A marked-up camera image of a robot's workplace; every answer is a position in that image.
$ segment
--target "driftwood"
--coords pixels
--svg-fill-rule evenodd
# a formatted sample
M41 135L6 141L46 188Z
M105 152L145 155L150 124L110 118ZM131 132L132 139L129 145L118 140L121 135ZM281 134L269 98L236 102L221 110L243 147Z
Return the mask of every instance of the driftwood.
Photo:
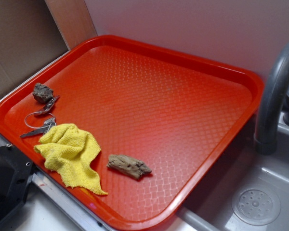
M139 180L142 176L152 172L141 160L137 160L127 155L110 155L107 167Z

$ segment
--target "sink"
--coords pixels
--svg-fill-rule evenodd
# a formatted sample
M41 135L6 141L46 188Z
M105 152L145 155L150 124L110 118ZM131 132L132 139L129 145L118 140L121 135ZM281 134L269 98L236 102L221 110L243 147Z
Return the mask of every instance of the sink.
M254 128L252 118L184 202L214 230L289 231L289 127L272 155L254 151Z

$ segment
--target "yellow cloth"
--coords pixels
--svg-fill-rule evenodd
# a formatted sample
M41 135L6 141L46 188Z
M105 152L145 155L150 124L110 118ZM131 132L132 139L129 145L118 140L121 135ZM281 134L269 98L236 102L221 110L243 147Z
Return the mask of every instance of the yellow cloth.
M83 187L97 195L107 195L101 188L100 177L90 167L91 161L101 151L100 146L87 131L75 124L54 126L40 138L34 150L46 159L45 167L57 171L67 187Z

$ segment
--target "sink drain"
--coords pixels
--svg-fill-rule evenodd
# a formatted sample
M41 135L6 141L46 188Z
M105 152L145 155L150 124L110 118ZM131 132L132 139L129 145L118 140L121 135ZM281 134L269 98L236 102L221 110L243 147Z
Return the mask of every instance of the sink drain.
M234 213L250 225L267 225L280 212L280 201L275 192L263 185L246 185L232 198Z

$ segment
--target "plastic tray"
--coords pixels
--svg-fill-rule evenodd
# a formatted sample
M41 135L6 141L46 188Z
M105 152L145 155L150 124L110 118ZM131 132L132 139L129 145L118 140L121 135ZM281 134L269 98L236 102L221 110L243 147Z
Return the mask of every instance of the plastic tray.
M119 230L156 227L169 218L259 105L263 83L250 71L115 36L90 39L0 103L0 133L62 186L33 150L40 136L24 118L42 106L39 82L60 95L57 124L93 134L102 151L91 167L108 196L67 188ZM43 119L31 117L34 126ZM143 160L152 174L135 181L106 167L110 154Z

